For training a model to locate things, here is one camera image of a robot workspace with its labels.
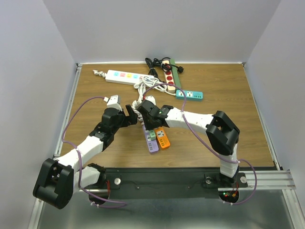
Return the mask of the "orange power strip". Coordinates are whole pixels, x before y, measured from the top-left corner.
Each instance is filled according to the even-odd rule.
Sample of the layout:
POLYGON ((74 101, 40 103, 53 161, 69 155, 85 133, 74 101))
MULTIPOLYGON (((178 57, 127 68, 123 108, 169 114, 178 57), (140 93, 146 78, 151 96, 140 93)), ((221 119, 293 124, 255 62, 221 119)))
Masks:
POLYGON ((165 130, 162 127, 158 127, 154 129, 154 132, 161 149, 169 148, 171 144, 165 133, 165 130))

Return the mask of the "purple power strip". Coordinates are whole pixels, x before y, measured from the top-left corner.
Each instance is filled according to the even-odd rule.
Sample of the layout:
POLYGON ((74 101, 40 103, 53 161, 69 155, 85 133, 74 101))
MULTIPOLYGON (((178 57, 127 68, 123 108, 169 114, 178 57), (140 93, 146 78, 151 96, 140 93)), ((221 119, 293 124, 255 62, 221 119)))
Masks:
POLYGON ((158 147, 157 140, 155 139, 155 140, 151 141, 150 136, 149 136, 149 130, 146 130, 145 125, 143 125, 142 128, 143 128, 145 140, 146 140, 150 154, 154 154, 154 153, 158 152, 159 147, 158 147))

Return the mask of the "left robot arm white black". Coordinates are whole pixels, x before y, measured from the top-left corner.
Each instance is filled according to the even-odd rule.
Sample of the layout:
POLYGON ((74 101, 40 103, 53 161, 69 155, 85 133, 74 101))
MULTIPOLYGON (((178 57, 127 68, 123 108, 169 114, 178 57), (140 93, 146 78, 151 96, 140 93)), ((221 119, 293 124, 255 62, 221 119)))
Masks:
POLYGON ((137 114, 130 105, 123 110, 108 107, 102 120, 73 150, 57 159, 46 159, 34 185, 33 196, 58 208, 64 208, 72 195, 86 186, 97 184, 105 177, 105 169, 98 165, 83 167, 95 155, 103 152, 123 127, 137 124, 137 114))

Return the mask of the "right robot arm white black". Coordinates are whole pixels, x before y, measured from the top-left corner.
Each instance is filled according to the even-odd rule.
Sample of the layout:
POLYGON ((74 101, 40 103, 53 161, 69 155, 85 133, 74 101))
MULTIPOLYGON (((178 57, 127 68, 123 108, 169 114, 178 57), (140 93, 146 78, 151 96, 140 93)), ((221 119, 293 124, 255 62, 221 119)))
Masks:
POLYGON ((197 114, 170 105, 159 108, 146 99, 136 110, 142 115, 144 125, 149 130, 158 127, 179 127, 190 130, 196 138, 199 138, 198 133, 205 134, 210 145, 203 145, 220 159, 220 173, 228 178, 236 177, 239 167, 237 144, 240 130, 225 112, 197 114))

